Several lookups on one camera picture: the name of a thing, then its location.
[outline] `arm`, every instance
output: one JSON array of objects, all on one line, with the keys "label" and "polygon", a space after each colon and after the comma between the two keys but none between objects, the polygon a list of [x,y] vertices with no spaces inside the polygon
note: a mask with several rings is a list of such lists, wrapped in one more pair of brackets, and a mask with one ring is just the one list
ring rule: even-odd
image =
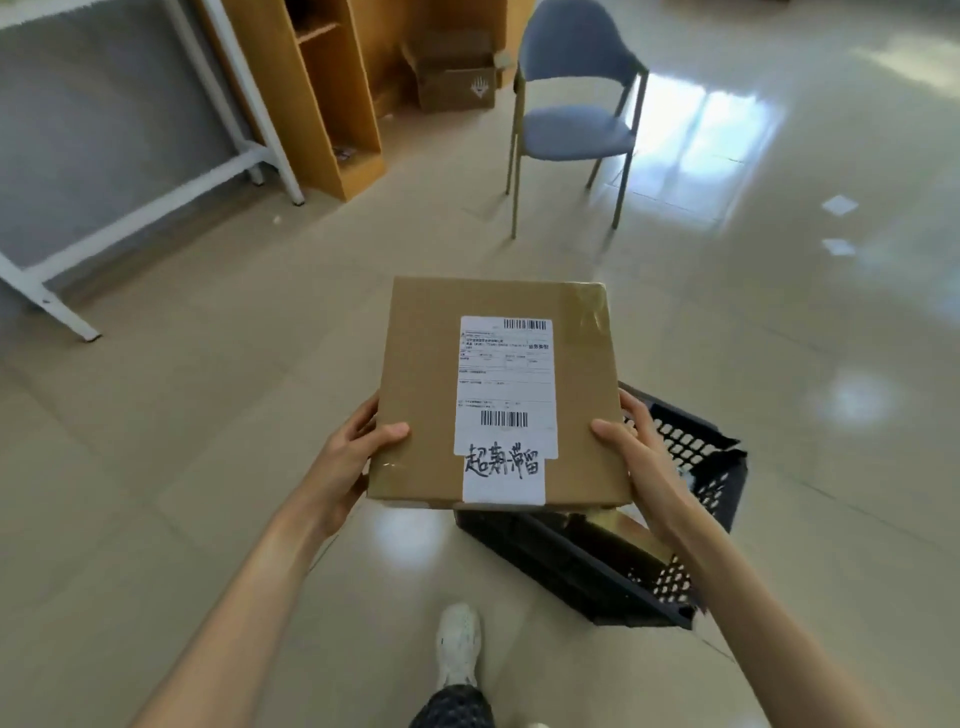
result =
[{"label": "arm", "polygon": [[375,427],[376,407],[374,395],[330,435],[132,728],[250,725],[313,557],[366,490],[370,456],[409,432]]},{"label": "arm", "polygon": [[624,391],[636,423],[595,420],[630,471],[637,507],[704,596],[733,656],[775,728],[883,725],[850,677],[774,599],[730,536],[686,489],[647,408]]}]

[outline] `white metal table frame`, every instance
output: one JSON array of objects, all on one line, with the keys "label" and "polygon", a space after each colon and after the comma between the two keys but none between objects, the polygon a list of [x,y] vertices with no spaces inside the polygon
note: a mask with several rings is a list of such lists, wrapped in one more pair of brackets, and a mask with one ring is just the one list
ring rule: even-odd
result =
[{"label": "white metal table frame", "polygon": [[[98,1],[100,0],[14,0],[12,4],[0,2],[0,31],[12,25],[76,10]],[[263,184],[263,173],[258,167],[260,162],[266,162],[276,168],[294,205],[303,204],[303,193],[300,191],[297,178],[294,176],[290,162],[280,145],[280,139],[276,135],[274,124],[270,120],[263,98],[256,87],[256,82],[253,80],[250,67],[247,65],[247,59],[244,58],[240,43],[237,41],[236,35],[233,33],[233,27],[227,18],[227,12],[224,10],[221,0],[202,1],[266,145],[258,144],[244,136],[233,106],[210,66],[206,52],[197,38],[193,25],[180,4],[180,0],[163,0],[164,7],[170,15],[174,30],[186,50],[187,57],[200,77],[207,96],[217,110],[217,114],[237,149],[236,157],[28,268],[17,267],[9,258],[0,253],[0,279],[62,324],[70,327],[85,341],[94,341],[99,338],[100,332],[66,306],[45,285],[48,280],[101,253],[111,245],[118,243],[134,232],[146,228],[164,215],[186,205],[239,174],[247,172],[254,184]]]}]

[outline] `person's left hand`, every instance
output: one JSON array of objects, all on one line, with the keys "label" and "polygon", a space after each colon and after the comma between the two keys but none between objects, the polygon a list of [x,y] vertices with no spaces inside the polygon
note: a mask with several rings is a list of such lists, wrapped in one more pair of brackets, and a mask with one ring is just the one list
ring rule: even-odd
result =
[{"label": "person's left hand", "polygon": [[340,530],[350,509],[367,490],[363,469],[371,456],[410,433],[406,423],[379,425],[379,402],[376,392],[334,430],[287,501],[288,507],[313,521],[321,539]]}]

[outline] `chair leg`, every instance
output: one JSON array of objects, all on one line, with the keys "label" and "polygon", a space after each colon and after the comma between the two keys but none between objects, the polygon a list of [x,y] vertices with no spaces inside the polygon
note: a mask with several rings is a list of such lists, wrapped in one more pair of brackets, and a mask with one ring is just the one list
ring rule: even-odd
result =
[{"label": "chair leg", "polygon": [[587,189],[593,187],[593,181],[597,179],[597,172],[600,170],[600,162],[603,161],[603,158],[600,157],[593,163],[593,170],[590,172],[590,179],[587,180]]},{"label": "chair leg", "polygon": [[507,191],[510,194],[510,178],[514,174],[514,152],[516,151],[516,132],[510,132],[510,159],[507,161]]},{"label": "chair leg", "polygon": [[634,155],[627,155],[627,161],[623,164],[623,176],[620,178],[620,191],[616,195],[616,210],[613,212],[613,229],[620,224],[620,208],[623,207],[623,193],[627,191],[627,178],[630,177],[630,162],[634,160]]},{"label": "chair leg", "polygon": [[516,240],[516,208],[520,199],[520,158],[523,157],[521,150],[516,150],[516,172],[514,173],[514,224],[510,228],[510,237]]}]

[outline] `shoe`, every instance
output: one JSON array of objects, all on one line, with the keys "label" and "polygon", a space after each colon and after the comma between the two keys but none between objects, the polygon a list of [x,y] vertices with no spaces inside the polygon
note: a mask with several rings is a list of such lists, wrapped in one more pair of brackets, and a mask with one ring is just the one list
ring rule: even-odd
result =
[{"label": "shoe", "polygon": [[480,615],[476,610],[462,602],[444,609],[437,630],[438,691],[450,685],[478,687],[476,667],[481,642]]}]

